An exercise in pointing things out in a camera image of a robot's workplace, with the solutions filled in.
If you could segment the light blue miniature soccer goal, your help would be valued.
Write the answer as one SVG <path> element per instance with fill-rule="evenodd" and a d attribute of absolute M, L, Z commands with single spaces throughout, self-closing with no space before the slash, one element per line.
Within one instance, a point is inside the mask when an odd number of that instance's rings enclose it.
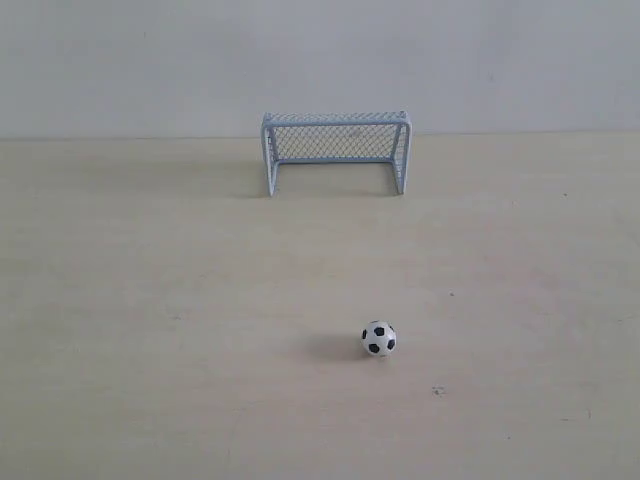
<path fill-rule="evenodd" d="M 396 192 L 405 193 L 412 122 L 406 111 L 368 113 L 270 113 L 260 127 L 267 192 L 276 192 L 285 165 L 382 164 L 391 168 Z"/>

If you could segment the small black white soccer ball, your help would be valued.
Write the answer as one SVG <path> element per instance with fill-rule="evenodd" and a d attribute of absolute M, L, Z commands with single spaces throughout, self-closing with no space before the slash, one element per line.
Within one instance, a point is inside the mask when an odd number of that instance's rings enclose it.
<path fill-rule="evenodd" d="M 396 349 L 396 331 L 386 321 L 371 321 L 362 330 L 361 343 L 369 355 L 386 357 Z"/>

